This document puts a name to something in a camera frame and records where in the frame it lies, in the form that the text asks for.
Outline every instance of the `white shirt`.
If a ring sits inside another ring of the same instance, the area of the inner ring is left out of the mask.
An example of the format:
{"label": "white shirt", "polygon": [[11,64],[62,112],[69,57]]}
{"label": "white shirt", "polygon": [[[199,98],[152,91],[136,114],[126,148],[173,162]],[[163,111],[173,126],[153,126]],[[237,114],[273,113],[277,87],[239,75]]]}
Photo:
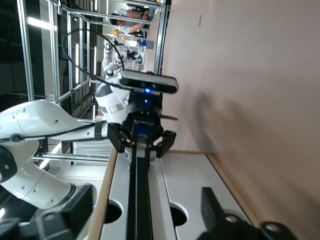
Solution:
{"label": "white shirt", "polygon": [[[118,14],[120,16],[127,16],[127,10],[123,9],[123,8],[118,8],[114,11],[115,14]],[[129,34],[129,28],[133,27],[134,25],[138,24],[137,22],[133,22],[133,21],[125,21],[124,25],[122,26],[117,26],[118,29],[120,30],[120,32],[122,34]]]}

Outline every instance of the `wall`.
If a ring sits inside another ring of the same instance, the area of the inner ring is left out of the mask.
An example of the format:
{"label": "wall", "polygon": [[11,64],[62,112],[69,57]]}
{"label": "wall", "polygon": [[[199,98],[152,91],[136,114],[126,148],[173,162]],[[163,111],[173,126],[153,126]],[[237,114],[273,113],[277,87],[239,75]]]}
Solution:
{"label": "wall", "polygon": [[319,29],[316,0],[174,0],[163,58],[173,149],[214,152],[257,217],[300,239],[320,236]]}

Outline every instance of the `person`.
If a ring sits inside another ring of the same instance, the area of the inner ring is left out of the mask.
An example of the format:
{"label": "person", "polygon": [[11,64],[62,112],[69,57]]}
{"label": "person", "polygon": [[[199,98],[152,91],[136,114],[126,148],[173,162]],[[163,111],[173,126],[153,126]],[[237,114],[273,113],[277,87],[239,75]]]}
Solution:
{"label": "person", "polygon": [[[133,12],[129,10],[125,10],[123,8],[118,8],[112,13],[113,16],[125,16],[130,18],[136,19],[149,19],[149,11],[146,10],[144,13]],[[121,31],[122,34],[132,34],[135,33],[137,30],[144,26],[144,23],[137,23],[133,21],[125,21],[125,20],[117,20],[110,18],[110,23],[112,25],[116,25],[118,29]]]}

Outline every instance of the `beige wall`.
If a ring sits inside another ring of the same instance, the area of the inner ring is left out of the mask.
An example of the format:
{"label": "beige wall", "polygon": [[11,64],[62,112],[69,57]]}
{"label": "beige wall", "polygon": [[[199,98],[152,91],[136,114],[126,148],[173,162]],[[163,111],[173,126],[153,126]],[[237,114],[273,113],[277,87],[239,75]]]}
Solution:
{"label": "beige wall", "polygon": [[320,1],[173,0],[162,74],[173,149],[217,153],[261,221],[319,239]]}

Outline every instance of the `circular hole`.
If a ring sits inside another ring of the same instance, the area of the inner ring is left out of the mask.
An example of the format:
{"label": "circular hole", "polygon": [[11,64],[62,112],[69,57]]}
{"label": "circular hole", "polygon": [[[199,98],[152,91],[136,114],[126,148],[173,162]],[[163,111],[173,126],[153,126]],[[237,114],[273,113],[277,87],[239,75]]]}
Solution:
{"label": "circular hole", "polygon": [[187,215],[179,206],[170,203],[170,212],[174,227],[181,226],[186,223]]}
{"label": "circular hole", "polygon": [[112,201],[108,201],[108,205],[106,207],[106,214],[105,214],[105,219],[104,223],[105,224],[110,224],[113,223],[114,221],[118,220],[122,215],[122,210],[120,206]]}

